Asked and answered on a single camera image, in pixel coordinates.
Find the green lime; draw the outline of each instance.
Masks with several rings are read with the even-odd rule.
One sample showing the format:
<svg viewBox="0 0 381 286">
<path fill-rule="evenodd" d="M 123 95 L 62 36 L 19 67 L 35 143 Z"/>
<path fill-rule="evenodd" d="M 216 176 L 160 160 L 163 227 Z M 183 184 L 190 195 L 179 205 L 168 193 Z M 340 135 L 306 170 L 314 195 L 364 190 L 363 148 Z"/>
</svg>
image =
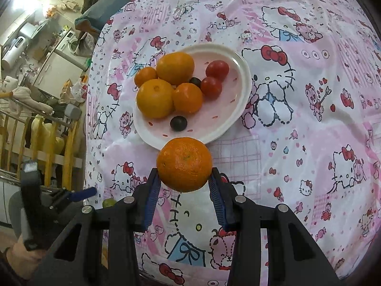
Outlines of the green lime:
<svg viewBox="0 0 381 286">
<path fill-rule="evenodd" d="M 111 206 L 114 206 L 115 203 L 117 203 L 117 201 L 115 199 L 106 199 L 103 201 L 102 203 L 102 207 L 105 208 L 105 207 L 111 207 Z"/>
</svg>

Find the plastic bag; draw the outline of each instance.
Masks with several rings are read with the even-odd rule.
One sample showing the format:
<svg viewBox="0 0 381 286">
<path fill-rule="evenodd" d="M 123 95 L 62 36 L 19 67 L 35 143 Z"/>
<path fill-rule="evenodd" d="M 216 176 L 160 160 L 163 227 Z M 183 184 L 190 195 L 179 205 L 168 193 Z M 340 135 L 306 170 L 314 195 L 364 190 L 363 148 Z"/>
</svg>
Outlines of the plastic bag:
<svg viewBox="0 0 381 286">
<path fill-rule="evenodd" d="M 82 83 L 81 79 L 79 79 L 79 81 L 70 88 L 70 92 L 77 102 L 83 103 L 87 98 L 87 84 Z"/>
</svg>

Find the human hand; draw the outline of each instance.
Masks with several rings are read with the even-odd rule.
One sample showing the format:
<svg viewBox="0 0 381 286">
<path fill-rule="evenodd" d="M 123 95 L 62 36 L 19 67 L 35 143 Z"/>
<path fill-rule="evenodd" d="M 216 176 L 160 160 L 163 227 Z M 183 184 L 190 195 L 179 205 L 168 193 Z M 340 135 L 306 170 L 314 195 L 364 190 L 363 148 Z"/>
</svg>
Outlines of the human hand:
<svg viewBox="0 0 381 286">
<path fill-rule="evenodd" d="M 17 243 L 7 251 L 6 258 L 9 265 L 19 277 L 29 280 L 45 254 L 45 250 L 33 250 L 28 252 L 24 246 L 21 235 Z"/>
</svg>

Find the red cherry tomato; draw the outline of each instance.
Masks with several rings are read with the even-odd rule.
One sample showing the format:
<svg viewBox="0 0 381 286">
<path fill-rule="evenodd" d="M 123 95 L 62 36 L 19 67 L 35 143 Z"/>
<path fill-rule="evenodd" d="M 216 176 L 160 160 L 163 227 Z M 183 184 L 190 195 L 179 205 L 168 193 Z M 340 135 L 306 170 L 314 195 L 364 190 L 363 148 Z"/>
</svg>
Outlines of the red cherry tomato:
<svg viewBox="0 0 381 286">
<path fill-rule="evenodd" d="M 205 77 L 201 82 L 201 91 L 208 99 L 215 100 L 222 92 L 222 83 L 214 77 Z"/>
<path fill-rule="evenodd" d="M 205 70 L 206 76 L 214 77 L 220 81 L 224 81 L 229 73 L 229 65 L 222 60 L 215 60 L 211 62 Z"/>
</svg>

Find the hello kitty print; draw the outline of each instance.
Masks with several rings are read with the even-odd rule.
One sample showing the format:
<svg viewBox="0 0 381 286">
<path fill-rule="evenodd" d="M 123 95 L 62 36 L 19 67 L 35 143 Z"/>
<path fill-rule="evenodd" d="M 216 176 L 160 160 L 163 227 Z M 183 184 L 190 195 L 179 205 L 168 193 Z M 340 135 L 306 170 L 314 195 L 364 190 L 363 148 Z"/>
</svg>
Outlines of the hello kitty print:
<svg viewBox="0 0 381 286">
<path fill-rule="evenodd" d="M 156 165 L 134 126 L 136 73 L 204 43 L 236 51 L 251 72 L 244 112 L 208 144 L 222 181 L 257 204 L 287 204 L 347 276 L 381 224 L 381 44 L 355 0 L 128 1 L 92 58 L 85 184 L 98 193 L 86 203 L 131 195 Z M 166 285 L 225 285 L 237 233 L 218 225 L 209 193 L 162 185 L 152 225 L 134 234 L 141 271 Z"/>
</svg>

